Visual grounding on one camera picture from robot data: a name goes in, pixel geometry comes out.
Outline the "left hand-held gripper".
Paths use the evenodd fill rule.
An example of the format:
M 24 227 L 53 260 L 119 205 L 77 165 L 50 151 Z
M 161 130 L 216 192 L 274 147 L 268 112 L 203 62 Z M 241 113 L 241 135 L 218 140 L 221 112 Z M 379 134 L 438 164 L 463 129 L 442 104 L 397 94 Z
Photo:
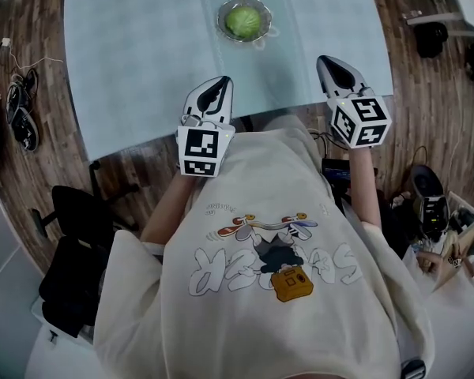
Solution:
M 235 135 L 235 127 L 226 124 L 231 118 L 233 88 L 230 77 L 220 76 L 188 94 L 176 135 L 181 174 L 204 178 L 219 174 Z

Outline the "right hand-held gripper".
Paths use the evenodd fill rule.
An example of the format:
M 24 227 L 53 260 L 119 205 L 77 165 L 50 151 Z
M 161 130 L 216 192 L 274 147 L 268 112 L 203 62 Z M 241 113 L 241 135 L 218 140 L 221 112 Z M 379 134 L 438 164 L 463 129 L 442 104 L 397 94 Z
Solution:
M 321 55 L 316 66 L 325 94 L 361 92 L 369 88 L 363 75 L 340 59 Z M 332 95 L 327 103 L 332 110 L 330 124 L 349 148 L 374 147 L 383 143 L 392 119 L 381 96 Z

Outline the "glass bowl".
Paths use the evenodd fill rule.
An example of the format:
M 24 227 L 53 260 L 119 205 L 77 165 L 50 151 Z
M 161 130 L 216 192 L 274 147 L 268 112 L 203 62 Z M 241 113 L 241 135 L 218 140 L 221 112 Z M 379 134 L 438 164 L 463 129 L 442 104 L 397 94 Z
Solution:
M 226 27 L 225 18 L 228 13 L 239 6 L 249 6 L 258 10 L 261 16 L 260 32 L 250 39 L 239 39 L 234 36 Z M 229 0 L 225 2 L 217 12 L 216 25 L 222 33 L 235 42 L 252 43 L 264 37 L 272 27 L 272 14 L 270 10 L 260 0 Z

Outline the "green cabbage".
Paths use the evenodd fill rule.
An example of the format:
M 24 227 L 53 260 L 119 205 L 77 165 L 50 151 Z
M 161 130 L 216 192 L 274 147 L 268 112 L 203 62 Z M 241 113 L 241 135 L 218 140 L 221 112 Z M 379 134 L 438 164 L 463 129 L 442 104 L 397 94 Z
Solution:
M 234 36 L 239 39 L 250 39 L 260 32 L 261 16 L 255 8 L 239 6 L 228 13 L 225 24 Z

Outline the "person's left forearm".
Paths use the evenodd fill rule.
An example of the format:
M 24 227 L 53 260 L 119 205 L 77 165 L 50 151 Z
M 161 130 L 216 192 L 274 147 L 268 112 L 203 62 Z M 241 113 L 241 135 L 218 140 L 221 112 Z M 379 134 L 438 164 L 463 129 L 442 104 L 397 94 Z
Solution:
M 179 228 L 198 179 L 177 172 L 169 187 L 161 197 L 145 228 L 141 232 L 141 241 L 167 245 Z

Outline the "person's right forearm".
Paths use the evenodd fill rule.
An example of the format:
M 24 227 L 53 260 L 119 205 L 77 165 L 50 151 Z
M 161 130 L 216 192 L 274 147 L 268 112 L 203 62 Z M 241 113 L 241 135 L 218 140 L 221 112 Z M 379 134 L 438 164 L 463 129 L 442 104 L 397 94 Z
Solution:
M 352 148 L 348 154 L 352 207 L 361 221 L 381 227 L 371 150 Z

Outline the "light blue tablecloth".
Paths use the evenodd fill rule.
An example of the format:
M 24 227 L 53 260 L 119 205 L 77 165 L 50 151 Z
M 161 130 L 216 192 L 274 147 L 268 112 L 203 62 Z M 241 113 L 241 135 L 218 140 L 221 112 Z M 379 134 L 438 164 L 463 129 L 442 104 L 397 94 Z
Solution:
M 374 0 L 260 0 L 272 27 L 252 43 L 218 29 L 227 1 L 65 0 L 66 64 L 89 159 L 174 133 L 188 93 L 221 75 L 233 81 L 235 117 L 324 102 L 321 55 L 393 94 Z

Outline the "black electronic box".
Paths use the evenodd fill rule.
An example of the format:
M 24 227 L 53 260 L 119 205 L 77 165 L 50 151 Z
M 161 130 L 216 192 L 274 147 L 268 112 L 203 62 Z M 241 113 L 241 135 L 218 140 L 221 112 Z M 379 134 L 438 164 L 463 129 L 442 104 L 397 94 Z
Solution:
M 322 160 L 322 175 L 332 184 L 350 183 L 350 163 L 346 159 Z

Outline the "black bag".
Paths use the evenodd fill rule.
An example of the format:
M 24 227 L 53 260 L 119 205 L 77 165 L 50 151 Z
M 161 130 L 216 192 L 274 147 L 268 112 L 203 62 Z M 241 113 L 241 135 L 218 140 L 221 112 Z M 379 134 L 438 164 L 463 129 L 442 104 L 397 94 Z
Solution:
M 439 22 L 418 24 L 413 28 L 416 49 L 421 58 L 435 58 L 443 51 L 448 39 L 447 28 Z

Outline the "grey shell backpack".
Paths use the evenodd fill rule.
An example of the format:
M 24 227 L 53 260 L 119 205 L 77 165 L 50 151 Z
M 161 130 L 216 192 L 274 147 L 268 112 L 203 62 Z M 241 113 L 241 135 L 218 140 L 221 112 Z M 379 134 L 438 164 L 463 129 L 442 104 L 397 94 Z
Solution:
M 438 176 L 426 165 L 416 164 L 410 179 L 415 192 L 413 209 L 420 231 L 432 242 L 438 242 L 449 226 L 450 209 Z

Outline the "black sneaker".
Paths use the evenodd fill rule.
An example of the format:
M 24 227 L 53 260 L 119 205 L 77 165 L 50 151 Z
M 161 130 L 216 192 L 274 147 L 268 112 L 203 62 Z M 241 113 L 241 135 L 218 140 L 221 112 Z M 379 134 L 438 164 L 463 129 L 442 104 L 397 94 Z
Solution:
M 13 116 L 23 101 L 24 94 L 22 84 L 16 81 L 11 82 L 6 97 L 6 121 L 8 124 L 11 124 L 13 121 Z
M 24 107 L 19 107 L 11 123 L 14 138 L 27 152 L 34 152 L 39 144 L 39 134 L 37 126 Z

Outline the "black office chair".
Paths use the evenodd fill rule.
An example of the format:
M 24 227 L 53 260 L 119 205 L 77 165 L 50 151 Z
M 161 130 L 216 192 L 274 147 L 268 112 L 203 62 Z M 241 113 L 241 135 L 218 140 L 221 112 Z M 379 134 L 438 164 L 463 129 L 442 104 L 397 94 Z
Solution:
M 68 186 L 51 191 L 54 210 L 42 216 L 29 210 L 36 230 L 44 238 L 46 227 L 56 221 L 62 232 L 55 255 L 39 286 L 41 310 L 50 325 L 73 338 L 92 327 L 100 302 L 100 284 L 107 267 L 115 232 L 138 231 L 137 223 L 127 223 L 111 206 L 129 193 L 139 191 L 136 184 L 125 186 L 105 199 L 96 179 L 100 163 L 89 165 L 92 192 Z

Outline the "cream printed t-shirt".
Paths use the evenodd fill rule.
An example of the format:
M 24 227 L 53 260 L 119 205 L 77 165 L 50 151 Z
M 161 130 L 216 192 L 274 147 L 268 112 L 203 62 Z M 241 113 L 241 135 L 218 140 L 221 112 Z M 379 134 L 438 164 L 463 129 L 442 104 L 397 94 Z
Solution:
M 257 116 L 167 245 L 115 234 L 93 346 L 112 379 L 402 379 L 430 370 L 422 295 L 382 227 L 343 212 L 314 138 Z

